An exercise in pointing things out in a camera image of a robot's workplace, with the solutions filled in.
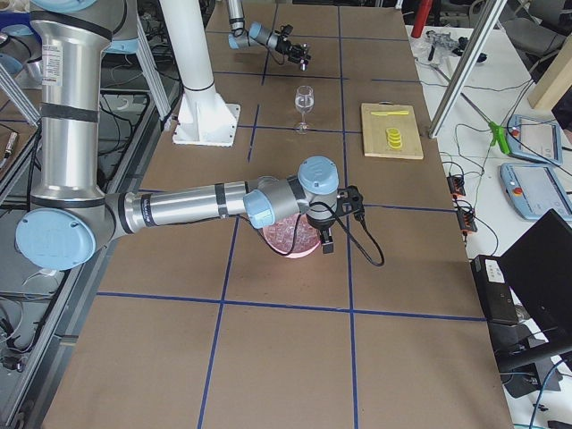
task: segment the glass base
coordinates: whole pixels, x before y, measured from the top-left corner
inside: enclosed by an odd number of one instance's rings
[[[307,123],[305,122],[298,122],[296,124],[295,130],[298,134],[306,134],[308,131]]]

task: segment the blue joint cap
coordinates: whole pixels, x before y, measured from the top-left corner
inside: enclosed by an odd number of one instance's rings
[[[87,9],[97,0],[31,0],[33,4],[56,13],[74,13]]]
[[[6,33],[8,36],[14,36],[16,38],[23,38],[24,36],[32,36],[34,34],[32,30],[24,24],[9,25],[4,27],[2,32]]]
[[[325,156],[311,156],[298,170],[298,180],[305,190],[316,195],[337,192],[340,179],[336,164]]]
[[[57,208],[26,213],[16,227],[20,252],[34,264],[51,270],[69,270],[96,252],[96,238],[75,214]]]
[[[0,63],[4,66],[7,72],[9,72],[12,76],[14,74],[18,74],[21,69],[24,68],[22,63],[20,63],[17,59],[13,56],[9,56],[6,54],[0,54]]]
[[[111,45],[105,50],[106,54],[136,54],[139,49],[139,40],[132,38],[129,40],[113,40]]]
[[[234,36],[232,34],[229,34],[229,46],[231,47],[231,49],[239,48],[239,44],[236,43],[236,40],[234,39]]]
[[[242,199],[248,218],[257,230],[276,222],[276,216],[270,201],[259,189],[248,193]]]
[[[261,29],[262,29],[262,24],[260,24],[260,22],[253,22],[252,25],[250,26],[250,30],[248,31],[250,38],[257,38],[258,34],[260,34]]]

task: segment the computer monitor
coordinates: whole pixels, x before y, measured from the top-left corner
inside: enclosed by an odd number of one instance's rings
[[[501,372],[542,358],[572,360],[572,228],[548,211],[499,259],[507,284],[544,332],[547,343],[497,357]]]

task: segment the white table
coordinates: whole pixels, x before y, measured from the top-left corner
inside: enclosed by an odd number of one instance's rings
[[[430,27],[426,27],[425,31],[429,29],[433,29],[437,32],[450,32],[451,37],[454,39],[470,37],[472,32],[471,29]],[[433,117],[442,99],[445,87],[428,84],[445,85],[446,82],[444,78],[439,76],[431,67],[422,65],[422,63],[429,63],[427,60],[429,51],[426,46],[424,49],[422,46],[423,42],[412,40],[411,43],[414,54],[419,54],[417,72],[424,86],[425,101],[429,114]],[[485,45],[484,52],[488,54],[488,59],[473,69],[467,81],[468,86],[500,89],[515,87],[530,80],[530,75],[526,67],[520,61],[516,50],[510,44],[509,39],[502,30],[496,29],[492,32]],[[452,60],[444,59],[444,61],[441,62],[440,68],[446,74],[451,75],[451,66],[454,66],[457,62],[458,59],[454,58]],[[511,107],[515,104],[524,87],[508,89],[502,92],[465,88],[463,92],[493,121],[498,124],[506,124],[502,122],[502,120],[511,110]],[[528,115],[539,118],[540,120],[553,119],[553,115],[550,111],[535,111],[528,104],[527,94],[533,89],[534,84],[527,90],[525,96],[522,98],[517,107],[516,114]],[[487,129],[484,120],[476,114],[465,100],[459,98],[443,124],[437,138],[439,141],[439,149],[442,151],[442,160],[453,161],[461,165],[465,172],[478,172],[479,169],[477,165],[472,164],[458,154],[458,148],[455,143],[455,128],[457,124],[460,123],[470,125],[479,130]],[[564,134],[562,134],[562,138],[563,144],[570,147]],[[476,132],[467,127],[458,127],[458,142],[461,154],[477,164],[483,165],[486,153],[489,150],[490,141],[490,132]],[[490,150],[486,164],[484,165],[485,173],[481,179],[480,187],[479,177],[476,174],[466,176],[465,189],[467,197],[464,199],[472,205],[476,202],[476,216],[487,223],[496,232],[499,238],[499,246],[495,255],[499,256],[525,233],[533,223],[520,217],[510,204],[499,173],[502,164],[518,163],[520,161],[502,154],[498,146],[491,147]],[[564,152],[563,166],[572,172],[572,153]],[[445,172],[448,173],[450,164],[444,164],[443,167]],[[458,167],[453,165],[451,167],[451,173],[459,173]],[[557,175],[564,189],[572,190],[572,178],[560,170],[557,170]],[[478,200],[476,194],[477,187],[479,187]],[[477,223],[477,228],[479,231],[469,235],[467,239],[467,255],[469,258],[473,258],[479,254],[491,254],[496,246],[494,235],[484,227],[482,223]],[[534,324],[531,324],[530,329],[532,332],[538,331]],[[564,366],[560,366],[559,370],[563,373],[569,373],[568,369]],[[549,410],[545,412],[539,411],[537,413],[535,419],[536,425],[547,427],[547,420],[559,420],[572,423],[572,378],[565,377],[560,383],[560,387],[562,388],[562,392],[546,391],[543,394],[541,403],[548,407]],[[528,425],[537,394],[537,392],[534,392],[515,400],[506,393],[513,422]]]

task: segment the red cylinder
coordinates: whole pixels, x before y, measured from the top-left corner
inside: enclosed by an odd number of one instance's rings
[[[427,22],[427,17],[431,11],[431,6],[433,5],[433,0],[421,0],[419,9],[417,9],[417,16],[415,18],[415,25],[413,26],[413,31],[411,31],[412,38],[420,38],[423,33],[423,27]]]

